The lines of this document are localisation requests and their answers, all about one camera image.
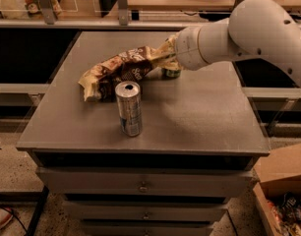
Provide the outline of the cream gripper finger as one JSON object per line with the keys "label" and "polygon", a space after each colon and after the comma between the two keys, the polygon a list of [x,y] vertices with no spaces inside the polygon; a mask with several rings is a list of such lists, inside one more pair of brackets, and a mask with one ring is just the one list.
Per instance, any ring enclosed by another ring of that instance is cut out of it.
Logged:
{"label": "cream gripper finger", "polygon": [[179,64],[175,55],[168,55],[157,60],[157,66],[170,71],[181,71],[182,66]]}
{"label": "cream gripper finger", "polygon": [[176,40],[178,38],[177,34],[173,34],[168,37],[159,47],[161,53],[172,54],[175,52]]}

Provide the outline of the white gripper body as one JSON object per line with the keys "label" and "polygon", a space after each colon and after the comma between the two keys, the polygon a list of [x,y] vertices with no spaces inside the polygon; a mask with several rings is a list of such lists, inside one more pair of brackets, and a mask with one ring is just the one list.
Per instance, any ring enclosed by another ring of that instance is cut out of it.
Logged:
{"label": "white gripper body", "polygon": [[186,70],[197,71],[208,65],[199,49],[199,33],[199,27],[187,27],[177,34],[176,59]]}

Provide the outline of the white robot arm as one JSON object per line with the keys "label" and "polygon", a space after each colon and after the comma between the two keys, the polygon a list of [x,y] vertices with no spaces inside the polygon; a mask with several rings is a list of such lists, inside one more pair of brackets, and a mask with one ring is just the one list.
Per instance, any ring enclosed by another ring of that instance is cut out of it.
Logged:
{"label": "white robot arm", "polygon": [[262,59],[301,88],[301,29],[272,0],[245,0],[227,19],[182,29],[158,53],[174,70],[196,71],[216,62]]}

